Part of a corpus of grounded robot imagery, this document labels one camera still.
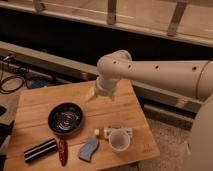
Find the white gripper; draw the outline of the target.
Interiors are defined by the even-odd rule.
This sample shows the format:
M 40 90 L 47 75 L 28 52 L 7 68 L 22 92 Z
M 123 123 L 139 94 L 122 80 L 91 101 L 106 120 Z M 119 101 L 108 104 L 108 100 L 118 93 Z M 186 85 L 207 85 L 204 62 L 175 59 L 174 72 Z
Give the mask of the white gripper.
M 97 98 L 97 95 L 109 96 L 109 98 L 115 100 L 115 91 L 119 79 L 108 78 L 105 76 L 98 76 L 95 83 L 95 88 L 91 87 L 85 96 L 87 102 Z

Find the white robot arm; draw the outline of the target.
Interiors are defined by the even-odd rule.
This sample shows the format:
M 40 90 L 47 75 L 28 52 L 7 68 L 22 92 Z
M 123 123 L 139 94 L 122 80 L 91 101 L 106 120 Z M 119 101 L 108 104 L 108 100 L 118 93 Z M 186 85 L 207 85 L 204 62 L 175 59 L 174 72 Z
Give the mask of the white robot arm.
M 203 102 L 186 144 L 182 171 L 213 171 L 213 60 L 133 61 L 126 50 L 102 56 L 98 77 L 86 95 L 114 98 L 121 79 L 142 82 Z

